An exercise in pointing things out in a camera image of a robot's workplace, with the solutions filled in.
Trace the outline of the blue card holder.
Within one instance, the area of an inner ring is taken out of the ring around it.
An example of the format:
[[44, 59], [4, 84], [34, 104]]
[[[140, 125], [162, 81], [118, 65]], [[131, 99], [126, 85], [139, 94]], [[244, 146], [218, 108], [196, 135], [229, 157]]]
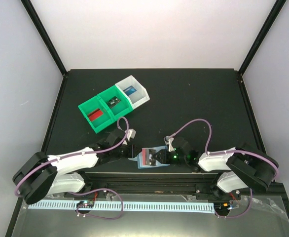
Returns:
[[[159, 150], [165, 149], [166, 153], [168, 152], [167, 146], [152, 147], [151, 149], [155, 149], [156, 152], [158, 152]], [[167, 163], [166, 164], [160, 164], [158, 161], [156, 161], [156, 165], [155, 166], [142, 165], [142, 152], [139, 153], [136, 158], [128, 158], [128, 160], [135, 161], [137, 163], [138, 169], [169, 166], [169, 164], [167, 164]]]

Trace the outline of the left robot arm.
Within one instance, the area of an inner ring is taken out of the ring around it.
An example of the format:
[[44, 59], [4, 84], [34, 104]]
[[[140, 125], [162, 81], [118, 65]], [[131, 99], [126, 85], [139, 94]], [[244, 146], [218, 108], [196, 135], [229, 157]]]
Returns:
[[114, 162], [120, 158], [134, 158], [140, 152], [134, 143], [136, 131], [115, 129], [106, 139], [79, 151], [46, 155], [37, 152], [15, 173], [15, 195], [26, 204], [34, 204], [48, 195], [78, 193], [87, 197], [93, 186], [83, 174], [83, 169]]

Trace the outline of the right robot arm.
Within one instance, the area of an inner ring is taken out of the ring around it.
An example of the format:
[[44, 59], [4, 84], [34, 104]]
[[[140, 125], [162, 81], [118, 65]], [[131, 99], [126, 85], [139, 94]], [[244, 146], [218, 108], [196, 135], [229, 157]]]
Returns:
[[149, 149], [149, 165], [186, 165], [191, 171], [217, 172], [211, 184], [200, 185], [196, 192], [211, 200], [226, 200], [238, 190], [250, 188], [265, 192], [279, 173], [278, 163], [247, 143], [224, 151], [200, 152], [183, 138], [170, 138], [167, 147]]

